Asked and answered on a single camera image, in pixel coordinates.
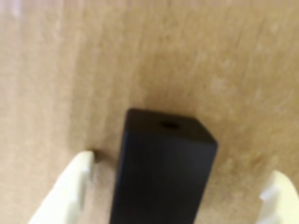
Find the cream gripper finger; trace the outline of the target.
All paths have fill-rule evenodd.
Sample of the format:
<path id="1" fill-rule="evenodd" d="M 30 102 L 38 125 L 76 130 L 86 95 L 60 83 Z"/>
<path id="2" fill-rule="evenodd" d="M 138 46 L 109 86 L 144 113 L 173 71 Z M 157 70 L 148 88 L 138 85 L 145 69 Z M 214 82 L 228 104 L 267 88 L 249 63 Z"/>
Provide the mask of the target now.
<path id="1" fill-rule="evenodd" d="M 297 224 L 299 222 L 299 194 L 290 178 L 273 171 L 262 192 L 257 224 Z"/>
<path id="2" fill-rule="evenodd" d="M 93 176 L 95 155 L 78 153 L 58 177 L 30 224 L 76 224 L 84 209 L 86 186 Z"/>

